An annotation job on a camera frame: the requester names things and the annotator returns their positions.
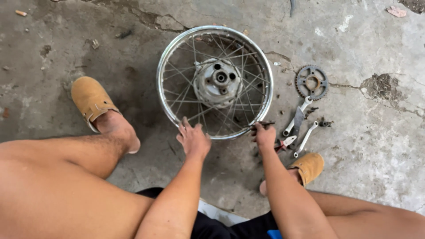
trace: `cracked concrete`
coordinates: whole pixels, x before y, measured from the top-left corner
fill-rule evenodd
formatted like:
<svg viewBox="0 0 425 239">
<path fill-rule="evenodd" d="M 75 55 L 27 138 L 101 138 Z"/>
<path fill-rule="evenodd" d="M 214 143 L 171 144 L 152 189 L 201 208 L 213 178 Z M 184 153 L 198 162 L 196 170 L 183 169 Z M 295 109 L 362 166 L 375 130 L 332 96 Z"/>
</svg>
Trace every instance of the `cracked concrete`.
<svg viewBox="0 0 425 239">
<path fill-rule="evenodd" d="M 290 2 L 276 0 L 5 0 L 0 66 L 9 70 L 0 70 L 0 115 L 8 108 L 9 117 L 0 117 L 0 140 L 91 134 L 69 97 L 71 80 L 86 74 L 104 85 L 142 141 L 108 180 L 128 191 L 165 186 L 184 153 L 158 101 L 157 63 L 179 33 L 226 24 L 247 29 L 266 53 L 280 95 L 266 119 L 279 129 L 303 101 L 289 85 L 296 72 L 312 64 L 328 75 L 329 92 L 301 127 L 303 136 L 316 118 L 335 122 L 315 131 L 305 147 L 325 158 L 323 173 L 307 188 L 425 215 L 425 15 L 408 10 L 395 18 L 388 6 L 408 10 L 393 0 L 298 1 L 289 18 Z M 132 35 L 115 37 L 128 29 Z M 390 95 L 374 97 L 372 89 L 385 89 L 366 83 L 382 75 L 397 83 Z M 214 142 L 201 196 L 247 217 L 266 212 L 254 152 L 249 137 Z M 294 160 L 290 155 L 280 155 L 285 164 Z"/>
</svg>

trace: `combination wrench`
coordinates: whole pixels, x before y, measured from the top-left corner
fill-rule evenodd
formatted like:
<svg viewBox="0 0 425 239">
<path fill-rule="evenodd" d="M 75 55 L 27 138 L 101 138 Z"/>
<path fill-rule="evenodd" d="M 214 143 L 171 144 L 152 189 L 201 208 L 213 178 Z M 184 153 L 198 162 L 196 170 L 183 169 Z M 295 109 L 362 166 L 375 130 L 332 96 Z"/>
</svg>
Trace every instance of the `combination wrench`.
<svg viewBox="0 0 425 239">
<path fill-rule="evenodd" d="M 310 97 L 306 97 L 306 100 L 304 101 L 303 105 L 300 107 L 301 111 L 304 111 L 307 108 L 307 106 L 311 103 L 313 103 L 313 100 L 311 100 Z M 292 128 L 294 127 L 294 120 L 295 120 L 295 117 L 292 119 L 289 126 L 283 132 L 283 136 L 285 136 L 285 137 L 289 136 L 289 133 L 291 132 Z"/>
<path fill-rule="evenodd" d="M 315 121 L 314 123 L 313 123 L 313 126 L 309 129 L 309 131 L 307 131 L 307 134 L 306 134 L 306 137 L 303 139 L 303 142 L 301 143 L 301 146 L 300 146 L 300 148 L 294 153 L 294 157 L 295 158 L 298 158 L 298 154 L 303 150 L 303 148 L 304 148 L 304 146 L 306 145 L 306 143 L 307 143 L 307 140 L 309 139 L 309 137 L 310 137 L 310 134 L 312 133 L 312 131 L 315 129 L 315 128 L 317 128 L 317 126 L 319 125 L 319 123 L 317 122 L 317 121 Z"/>
</svg>

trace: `hand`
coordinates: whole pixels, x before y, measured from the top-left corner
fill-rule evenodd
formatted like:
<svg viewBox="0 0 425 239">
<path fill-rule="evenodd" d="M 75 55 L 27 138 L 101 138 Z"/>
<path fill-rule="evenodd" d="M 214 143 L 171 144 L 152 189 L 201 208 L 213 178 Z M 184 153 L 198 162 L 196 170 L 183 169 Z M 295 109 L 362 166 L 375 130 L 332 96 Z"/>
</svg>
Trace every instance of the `hand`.
<svg viewBox="0 0 425 239">
<path fill-rule="evenodd" d="M 252 141 L 257 142 L 260 153 L 262 149 L 274 150 L 276 129 L 271 125 L 268 125 L 264 128 L 263 125 L 258 122 L 255 123 L 255 128 L 256 131 L 251 134 L 252 136 L 255 136 Z"/>
<path fill-rule="evenodd" d="M 177 140 L 183 145 L 186 159 L 190 157 L 198 157 L 205 159 L 211 148 L 211 139 L 208 134 L 202 132 L 202 125 L 196 124 L 194 128 L 190 126 L 186 117 L 180 122 L 178 129 L 180 133 Z"/>
</svg>

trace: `spoked wheel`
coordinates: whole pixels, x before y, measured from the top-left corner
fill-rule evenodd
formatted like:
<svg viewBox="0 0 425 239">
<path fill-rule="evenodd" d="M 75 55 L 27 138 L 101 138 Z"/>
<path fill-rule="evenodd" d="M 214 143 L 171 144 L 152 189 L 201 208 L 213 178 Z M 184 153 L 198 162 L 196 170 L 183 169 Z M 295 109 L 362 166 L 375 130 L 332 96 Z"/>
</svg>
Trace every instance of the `spoked wheel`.
<svg viewBox="0 0 425 239">
<path fill-rule="evenodd" d="M 211 139 L 234 139 L 262 120 L 270 107 L 273 76 L 262 50 L 223 26 L 201 26 L 176 37 L 158 65 L 162 107 L 176 125 L 186 116 Z"/>
</svg>

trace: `black shorts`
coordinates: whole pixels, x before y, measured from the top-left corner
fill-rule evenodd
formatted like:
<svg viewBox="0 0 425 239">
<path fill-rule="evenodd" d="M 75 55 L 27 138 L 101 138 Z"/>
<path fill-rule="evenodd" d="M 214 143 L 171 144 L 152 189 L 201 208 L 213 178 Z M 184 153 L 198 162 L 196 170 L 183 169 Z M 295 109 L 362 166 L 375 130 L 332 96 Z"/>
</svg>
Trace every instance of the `black shorts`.
<svg viewBox="0 0 425 239">
<path fill-rule="evenodd" d="M 149 188 L 137 194 L 156 198 L 163 188 Z M 196 216 L 191 239 L 276 239 L 278 226 L 271 212 L 231 227 L 211 219 L 201 212 Z"/>
</svg>

